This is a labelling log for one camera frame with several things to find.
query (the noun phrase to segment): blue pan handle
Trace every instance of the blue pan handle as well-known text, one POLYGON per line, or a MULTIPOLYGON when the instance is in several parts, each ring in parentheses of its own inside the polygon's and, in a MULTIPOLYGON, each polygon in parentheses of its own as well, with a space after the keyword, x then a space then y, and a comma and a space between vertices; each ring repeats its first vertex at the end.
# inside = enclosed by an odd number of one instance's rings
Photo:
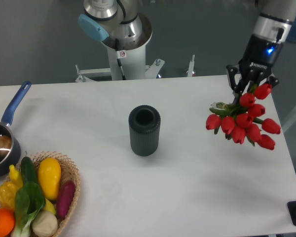
POLYGON ((18 105, 20 104, 20 102, 22 101, 22 99, 24 98, 25 94, 30 89, 31 85, 32 84, 29 81, 24 82, 23 85, 21 85, 21 88, 18 90, 18 92, 15 94, 15 96, 11 100, 8 107, 6 107, 1 119, 1 122, 3 122, 5 125, 12 124, 14 112, 18 107, 18 105))

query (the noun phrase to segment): white table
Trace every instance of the white table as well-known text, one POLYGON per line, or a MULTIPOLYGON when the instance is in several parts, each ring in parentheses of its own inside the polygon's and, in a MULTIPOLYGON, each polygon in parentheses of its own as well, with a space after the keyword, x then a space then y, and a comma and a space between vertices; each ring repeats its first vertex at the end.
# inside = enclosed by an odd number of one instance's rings
MULTIPOLYGON (((0 118, 18 86, 0 87, 0 118)), ((205 129, 226 76, 32 85, 12 131, 25 151, 58 151, 80 169, 81 194, 64 237, 239 237, 296 232, 287 202, 296 175, 283 134, 274 151, 205 129), (161 115, 157 151, 135 155, 128 116, 161 115)), ((266 115, 279 121, 269 96, 266 115)))

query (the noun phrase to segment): blue cap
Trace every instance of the blue cap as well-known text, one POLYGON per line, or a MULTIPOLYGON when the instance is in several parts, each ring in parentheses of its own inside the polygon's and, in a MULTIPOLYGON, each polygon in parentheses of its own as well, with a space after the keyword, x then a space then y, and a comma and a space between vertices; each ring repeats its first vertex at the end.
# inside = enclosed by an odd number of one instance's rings
POLYGON ((103 41, 109 37, 108 32, 99 23, 86 15, 81 14, 78 23, 83 31, 96 41, 103 41))

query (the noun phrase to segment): yellow pepper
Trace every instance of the yellow pepper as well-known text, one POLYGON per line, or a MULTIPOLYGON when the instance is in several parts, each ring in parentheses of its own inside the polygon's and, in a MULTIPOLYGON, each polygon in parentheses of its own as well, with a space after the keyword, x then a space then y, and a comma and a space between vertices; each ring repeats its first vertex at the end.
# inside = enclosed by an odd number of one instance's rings
POLYGON ((9 172, 9 177, 13 183, 16 184, 16 186, 19 187, 19 189, 23 186, 23 180, 22 180, 22 175, 21 172, 16 170, 14 165, 9 166, 10 172, 9 172))
POLYGON ((10 210, 15 210, 15 195, 19 190, 13 182, 4 182, 0 185, 0 206, 10 210))
POLYGON ((54 205, 48 200, 46 199, 46 204, 45 204, 45 207, 43 208, 44 211, 49 211, 51 213, 53 213, 54 215, 56 215, 56 209, 54 207, 54 205))
POLYGON ((57 159, 48 157, 38 168, 38 182, 45 198, 50 201, 57 200, 60 185, 61 168, 57 159))

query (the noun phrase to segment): wicker basket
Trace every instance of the wicker basket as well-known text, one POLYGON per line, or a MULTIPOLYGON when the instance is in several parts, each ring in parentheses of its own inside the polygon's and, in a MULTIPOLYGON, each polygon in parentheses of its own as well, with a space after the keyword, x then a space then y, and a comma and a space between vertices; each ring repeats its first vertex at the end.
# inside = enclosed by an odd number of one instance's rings
MULTIPOLYGON (((33 161, 33 164, 38 170, 39 164, 47 157, 53 157, 58 160, 61 166, 61 180, 60 180, 60 186, 62 186, 66 181, 72 180, 75 184, 75 193, 74 193, 74 199, 70 205, 70 209, 68 211, 67 216, 65 219, 58 219, 58 230, 56 233, 53 235, 53 237, 57 237, 60 235, 61 231, 64 229, 66 224, 68 223, 74 208, 77 204, 78 197, 80 194, 80 175, 79 175, 79 170, 77 169, 76 165, 74 162, 68 158, 68 156, 63 155, 58 152, 41 152, 41 153, 36 153, 35 155, 31 155, 30 158, 33 161)), ((17 164, 16 169, 20 170, 20 164, 17 164)), ((5 179, 5 181, 10 181, 9 176, 5 179)), ((30 237, 36 237, 36 235, 32 232, 30 237)))

